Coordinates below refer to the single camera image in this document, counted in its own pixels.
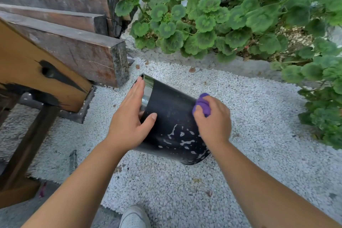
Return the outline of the orange wooden bench slab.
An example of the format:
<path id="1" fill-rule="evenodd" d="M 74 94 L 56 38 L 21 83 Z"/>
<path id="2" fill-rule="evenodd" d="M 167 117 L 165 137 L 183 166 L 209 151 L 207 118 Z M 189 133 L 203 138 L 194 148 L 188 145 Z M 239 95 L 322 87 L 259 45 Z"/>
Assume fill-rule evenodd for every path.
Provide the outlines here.
<path id="1" fill-rule="evenodd" d="M 0 89 L 78 112 L 92 84 L 0 19 Z"/>

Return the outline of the person's left hand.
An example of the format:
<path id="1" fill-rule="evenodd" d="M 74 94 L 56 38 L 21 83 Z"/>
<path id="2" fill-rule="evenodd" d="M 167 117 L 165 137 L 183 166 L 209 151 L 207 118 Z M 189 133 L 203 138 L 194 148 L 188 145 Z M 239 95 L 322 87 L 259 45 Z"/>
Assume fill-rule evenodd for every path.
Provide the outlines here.
<path id="1" fill-rule="evenodd" d="M 104 143 L 114 154 L 123 156 L 145 139 L 139 136 L 139 127 L 142 124 L 140 107 L 144 88 L 145 81 L 139 76 L 113 114 Z"/>

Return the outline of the grey metal base plate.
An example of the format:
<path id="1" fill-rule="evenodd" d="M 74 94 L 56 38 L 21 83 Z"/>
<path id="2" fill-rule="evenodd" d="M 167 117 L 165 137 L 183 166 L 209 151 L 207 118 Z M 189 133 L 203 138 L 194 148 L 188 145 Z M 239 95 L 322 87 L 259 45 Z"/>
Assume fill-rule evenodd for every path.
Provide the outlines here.
<path id="1" fill-rule="evenodd" d="M 83 124 L 84 119 L 87 115 L 88 109 L 90 107 L 90 103 L 93 97 L 95 96 L 95 92 L 96 92 L 96 86 L 93 85 L 91 91 L 89 92 L 85 101 L 83 102 L 83 106 L 80 108 L 78 112 L 69 112 L 66 110 L 60 110 L 58 116 L 61 118 L 65 118 L 67 120 L 79 123 L 79 124 Z M 32 95 L 29 93 L 24 93 L 19 99 L 18 103 L 20 105 L 25 105 L 30 108 L 39 109 L 39 110 L 43 106 L 43 103 L 33 100 Z"/>

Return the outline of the person's right hand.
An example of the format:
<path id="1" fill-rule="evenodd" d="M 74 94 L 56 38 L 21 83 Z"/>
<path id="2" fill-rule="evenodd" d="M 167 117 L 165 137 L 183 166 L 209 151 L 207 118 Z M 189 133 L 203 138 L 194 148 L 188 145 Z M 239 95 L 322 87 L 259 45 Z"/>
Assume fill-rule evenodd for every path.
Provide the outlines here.
<path id="1" fill-rule="evenodd" d="M 232 130 L 230 110 L 215 97 L 206 96 L 203 99 L 209 102 L 211 114 L 207 117 L 204 130 L 199 134 L 207 148 L 214 153 L 229 142 Z"/>

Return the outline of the white sneaker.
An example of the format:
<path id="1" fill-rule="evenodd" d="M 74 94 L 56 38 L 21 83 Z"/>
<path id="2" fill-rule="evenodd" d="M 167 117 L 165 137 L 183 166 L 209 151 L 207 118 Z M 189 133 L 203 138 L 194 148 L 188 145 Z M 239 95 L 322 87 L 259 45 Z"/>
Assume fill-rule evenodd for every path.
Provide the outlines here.
<path id="1" fill-rule="evenodd" d="M 119 228 L 152 228 L 152 226 L 144 208 L 140 205 L 131 205 L 122 214 Z"/>

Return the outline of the dark brown wooden plank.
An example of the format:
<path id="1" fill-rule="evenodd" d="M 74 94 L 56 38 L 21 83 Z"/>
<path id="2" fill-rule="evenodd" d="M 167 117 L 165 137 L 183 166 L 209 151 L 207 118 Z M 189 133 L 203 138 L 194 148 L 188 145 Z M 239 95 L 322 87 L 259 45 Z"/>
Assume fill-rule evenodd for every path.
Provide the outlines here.
<path id="1" fill-rule="evenodd" d="M 0 4 L 105 15 L 110 37 L 120 38 L 128 23 L 115 14 L 119 0 L 0 0 Z"/>

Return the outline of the green geranium plant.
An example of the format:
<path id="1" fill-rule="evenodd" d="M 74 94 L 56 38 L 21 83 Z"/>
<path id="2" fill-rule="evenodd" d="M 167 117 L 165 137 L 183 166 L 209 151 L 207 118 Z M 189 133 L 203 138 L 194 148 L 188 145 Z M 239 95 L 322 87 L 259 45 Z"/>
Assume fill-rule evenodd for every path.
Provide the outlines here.
<path id="1" fill-rule="evenodd" d="M 298 114 L 323 144 L 342 149 L 342 47 L 326 37 L 342 26 L 342 0 L 120 0 L 118 16 L 141 13 L 129 34 L 138 49 L 221 62 L 268 60 L 308 100 Z"/>

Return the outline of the thick dark wooden beam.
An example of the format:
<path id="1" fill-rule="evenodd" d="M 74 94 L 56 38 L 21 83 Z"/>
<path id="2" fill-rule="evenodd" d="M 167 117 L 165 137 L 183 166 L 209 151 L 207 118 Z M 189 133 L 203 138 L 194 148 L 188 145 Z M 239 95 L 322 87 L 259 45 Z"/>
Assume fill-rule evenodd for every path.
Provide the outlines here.
<path id="1" fill-rule="evenodd" d="M 129 80 L 122 39 L 4 11 L 0 11 L 0 18 L 90 81 L 117 88 Z"/>

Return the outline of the person's right forearm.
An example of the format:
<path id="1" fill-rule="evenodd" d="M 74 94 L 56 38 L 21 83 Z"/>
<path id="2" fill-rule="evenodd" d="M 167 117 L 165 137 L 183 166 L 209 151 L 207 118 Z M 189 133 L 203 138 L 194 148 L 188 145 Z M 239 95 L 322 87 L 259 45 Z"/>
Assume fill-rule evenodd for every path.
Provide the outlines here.
<path id="1" fill-rule="evenodd" d="M 207 147 L 253 228 L 342 228 L 229 141 L 207 142 Z"/>

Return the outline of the purple cleaning cloth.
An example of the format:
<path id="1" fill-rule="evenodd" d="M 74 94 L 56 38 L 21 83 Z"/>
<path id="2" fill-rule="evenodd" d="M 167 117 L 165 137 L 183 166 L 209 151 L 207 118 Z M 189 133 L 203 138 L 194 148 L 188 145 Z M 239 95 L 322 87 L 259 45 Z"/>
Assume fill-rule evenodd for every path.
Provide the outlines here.
<path id="1" fill-rule="evenodd" d="M 210 105 L 209 102 L 205 99 L 203 99 L 204 97 L 209 96 L 208 93 L 202 93 L 198 99 L 196 99 L 195 101 L 195 105 L 192 109 L 192 115 L 194 115 L 194 112 L 196 111 L 196 107 L 200 106 L 202 108 L 203 114 L 204 116 L 207 118 L 208 116 L 210 116 L 211 114 L 211 109 L 210 109 Z"/>

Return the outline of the reddish wooden plank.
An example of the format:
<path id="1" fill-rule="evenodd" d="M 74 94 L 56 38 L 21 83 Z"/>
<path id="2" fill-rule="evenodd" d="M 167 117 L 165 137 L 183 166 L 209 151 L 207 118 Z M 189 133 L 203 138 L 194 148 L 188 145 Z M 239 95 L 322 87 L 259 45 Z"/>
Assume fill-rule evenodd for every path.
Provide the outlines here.
<path id="1" fill-rule="evenodd" d="M 109 36 L 105 15 L 0 4 L 0 11 Z"/>

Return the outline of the black paint-spattered bucket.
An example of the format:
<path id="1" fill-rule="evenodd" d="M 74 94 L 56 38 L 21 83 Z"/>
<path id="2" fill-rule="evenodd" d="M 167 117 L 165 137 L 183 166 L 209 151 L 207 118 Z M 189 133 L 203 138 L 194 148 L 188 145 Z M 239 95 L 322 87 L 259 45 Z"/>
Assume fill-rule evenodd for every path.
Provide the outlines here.
<path id="1" fill-rule="evenodd" d="M 196 99 L 146 74 L 139 109 L 143 123 L 151 113 L 157 119 L 136 151 L 195 165 L 209 156 L 210 151 L 202 140 L 193 117 Z"/>

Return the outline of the orange wooden bench foot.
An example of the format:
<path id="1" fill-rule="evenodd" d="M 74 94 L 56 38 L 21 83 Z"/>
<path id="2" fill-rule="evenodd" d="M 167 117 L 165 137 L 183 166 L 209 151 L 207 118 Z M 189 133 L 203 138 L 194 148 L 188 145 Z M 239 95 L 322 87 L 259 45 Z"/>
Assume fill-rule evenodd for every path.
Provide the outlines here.
<path id="1" fill-rule="evenodd" d="M 34 198 L 41 183 L 37 180 L 24 178 L 14 187 L 0 190 L 0 209 L 23 203 Z"/>

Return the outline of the dark wooden bench leg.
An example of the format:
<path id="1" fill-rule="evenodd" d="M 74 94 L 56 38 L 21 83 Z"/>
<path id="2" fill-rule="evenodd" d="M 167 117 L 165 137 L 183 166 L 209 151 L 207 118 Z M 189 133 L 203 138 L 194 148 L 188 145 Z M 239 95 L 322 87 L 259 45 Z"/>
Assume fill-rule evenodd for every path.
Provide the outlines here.
<path id="1" fill-rule="evenodd" d="M 10 190 L 21 185 L 28 167 L 31 165 L 59 112 L 58 107 L 43 103 L 39 114 L 28 128 L 0 175 L 0 191 Z"/>

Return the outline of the person's left forearm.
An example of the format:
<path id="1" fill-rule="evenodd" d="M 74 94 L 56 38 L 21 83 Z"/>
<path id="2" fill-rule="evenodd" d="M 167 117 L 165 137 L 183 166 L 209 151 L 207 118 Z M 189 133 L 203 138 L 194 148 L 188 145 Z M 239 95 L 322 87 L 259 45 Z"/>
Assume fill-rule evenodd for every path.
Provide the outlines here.
<path id="1" fill-rule="evenodd" d="M 130 150 L 105 139 L 21 228 L 90 228 L 114 170 Z"/>

